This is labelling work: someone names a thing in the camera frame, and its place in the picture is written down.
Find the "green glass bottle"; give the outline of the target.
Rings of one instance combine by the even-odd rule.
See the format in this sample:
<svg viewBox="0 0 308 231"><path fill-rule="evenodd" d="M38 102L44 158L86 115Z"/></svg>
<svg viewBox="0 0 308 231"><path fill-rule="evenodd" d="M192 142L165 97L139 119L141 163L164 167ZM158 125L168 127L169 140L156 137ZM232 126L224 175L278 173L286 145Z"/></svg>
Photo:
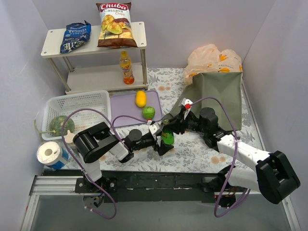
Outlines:
<svg viewBox="0 0 308 231"><path fill-rule="evenodd" d="M168 119L164 119L162 123L162 134L161 139L164 141L167 145L173 145L174 144L174 134L173 132L167 127L169 124Z"/></svg>

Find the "yellow mango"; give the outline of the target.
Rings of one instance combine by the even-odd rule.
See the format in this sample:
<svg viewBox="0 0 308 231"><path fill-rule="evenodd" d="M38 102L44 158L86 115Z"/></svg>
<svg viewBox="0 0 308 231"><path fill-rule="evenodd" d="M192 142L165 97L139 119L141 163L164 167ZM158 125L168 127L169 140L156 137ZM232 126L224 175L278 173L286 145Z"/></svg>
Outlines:
<svg viewBox="0 0 308 231"><path fill-rule="evenodd" d="M143 108L147 104L147 96L146 93L142 90L137 91L136 93L136 98L135 98L135 103L139 108Z"/></svg>

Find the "green canvas tote bag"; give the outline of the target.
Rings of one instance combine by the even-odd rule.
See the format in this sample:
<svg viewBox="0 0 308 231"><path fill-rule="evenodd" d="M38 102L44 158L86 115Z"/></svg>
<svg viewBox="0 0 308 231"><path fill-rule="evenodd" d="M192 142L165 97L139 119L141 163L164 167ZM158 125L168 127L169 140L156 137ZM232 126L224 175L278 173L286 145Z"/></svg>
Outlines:
<svg viewBox="0 0 308 231"><path fill-rule="evenodd" d="M183 98L195 102L203 97L214 97L222 103L236 130L242 129L241 72L206 72L195 75L169 112L172 116L180 112Z"/></svg>

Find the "orange plastic grocery bag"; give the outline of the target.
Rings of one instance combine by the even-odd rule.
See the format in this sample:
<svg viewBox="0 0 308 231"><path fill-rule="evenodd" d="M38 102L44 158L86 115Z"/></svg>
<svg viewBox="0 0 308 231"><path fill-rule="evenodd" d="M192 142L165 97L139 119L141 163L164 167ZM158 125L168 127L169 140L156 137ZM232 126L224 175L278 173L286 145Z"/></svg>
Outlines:
<svg viewBox="0 0 308 231"><path fill-rule="evenodd" d="M187 60L188 65L183 71L184 83L193 83L193 77L199 73L242 72L241 57L231 49L219 51L215 44L208 44L195 49Z"/></svg>

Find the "orange juice bottle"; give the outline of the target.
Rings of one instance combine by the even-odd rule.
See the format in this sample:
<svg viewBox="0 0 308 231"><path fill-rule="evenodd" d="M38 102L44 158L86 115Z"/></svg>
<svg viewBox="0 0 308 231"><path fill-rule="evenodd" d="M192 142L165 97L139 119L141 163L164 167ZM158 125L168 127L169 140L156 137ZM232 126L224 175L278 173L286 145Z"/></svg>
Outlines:
<svg viewBox="0 0 308 231"><path fill-rule="evenodd" d="M132 62L126 51L121 52L119 64L123 72L123 82L127 85L134 83L134 76L132 72Z"/></svg>

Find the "green melon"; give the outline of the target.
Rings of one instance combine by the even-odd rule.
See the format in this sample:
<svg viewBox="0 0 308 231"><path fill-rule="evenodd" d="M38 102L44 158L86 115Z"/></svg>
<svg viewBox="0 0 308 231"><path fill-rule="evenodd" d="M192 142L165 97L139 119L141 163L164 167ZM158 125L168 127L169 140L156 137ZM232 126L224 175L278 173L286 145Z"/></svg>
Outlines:
<svg viewBox="0 0 308 231"><path fill-rule="evenodd" d="M61 136L62 126L64 121L67 119L67 116L60 115L52 119L50 122L50 131L53 136ZM69 118L64 126L64 135L67 135L68 131L73 133L75 130L75 124L71 118Z"/></svg>

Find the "cassava chips bag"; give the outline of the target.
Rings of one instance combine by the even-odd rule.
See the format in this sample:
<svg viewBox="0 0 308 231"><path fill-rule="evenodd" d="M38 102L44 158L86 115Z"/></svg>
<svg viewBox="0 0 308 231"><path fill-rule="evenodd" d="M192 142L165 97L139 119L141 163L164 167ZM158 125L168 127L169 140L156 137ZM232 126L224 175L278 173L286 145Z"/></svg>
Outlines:
<svg viewBox="0 0 308 231"><path fill-rule="evenodd" d="M101 18L101 31L97 46L137 47L131 29L131 3L96 3L96 6Z"/></svg>

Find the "blue snack packet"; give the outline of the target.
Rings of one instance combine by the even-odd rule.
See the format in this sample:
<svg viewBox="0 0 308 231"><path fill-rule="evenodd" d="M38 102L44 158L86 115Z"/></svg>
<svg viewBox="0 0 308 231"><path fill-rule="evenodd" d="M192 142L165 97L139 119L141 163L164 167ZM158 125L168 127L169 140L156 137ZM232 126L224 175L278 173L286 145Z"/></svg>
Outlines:
<svg viewBox="0 0 308 231"><path fill-rule="evenodd" d="M87 21L84 23L72 23L66 26L63 41L60 46L60 53L66 54L83 46L90 39L91 24Z"/></svg>

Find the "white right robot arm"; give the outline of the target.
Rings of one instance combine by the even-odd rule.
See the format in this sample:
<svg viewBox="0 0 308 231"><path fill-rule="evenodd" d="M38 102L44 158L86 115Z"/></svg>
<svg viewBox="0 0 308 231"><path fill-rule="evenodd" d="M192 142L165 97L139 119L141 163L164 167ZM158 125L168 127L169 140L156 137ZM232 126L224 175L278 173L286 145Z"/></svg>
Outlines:
<svg viewBox="0 0 308 231"><path fill-rule="evenodd" d="M218 125L218 117L212 108L202 108L196 117L182 107L176 116L166 116L162 124L176 134L186 130L202 133L209 148L235 157L247 166L246 169L223 168L216 178L205 181L207 190L229 191L239 186L260 192L269 202L278 204L300 187L300 180L284 153L270 153L240 141Z"/></svg>

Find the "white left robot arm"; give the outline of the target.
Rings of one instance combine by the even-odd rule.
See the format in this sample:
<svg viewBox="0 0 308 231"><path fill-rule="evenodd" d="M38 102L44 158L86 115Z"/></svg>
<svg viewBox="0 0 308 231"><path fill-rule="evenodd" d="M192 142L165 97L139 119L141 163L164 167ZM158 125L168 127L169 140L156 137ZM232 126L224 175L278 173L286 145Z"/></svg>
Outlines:
<svg viewBox="0 0 308 231"><path fill-rule="evenodd" d="M158 123L149 125L149 132L142 134L138 129L133 129L123 140L119 140L112 134L106 123L99 123L88 128L73 138L79 156L82 160L82 167L86 180L86 187L93 193L102 188L102 173L99 160L106 153L110 153L120 163L125 163L134 157L134 151L153 147L160 156L166 154L174 146L166 144L163 140L158 142L157 137L162 135Z"/></svg>

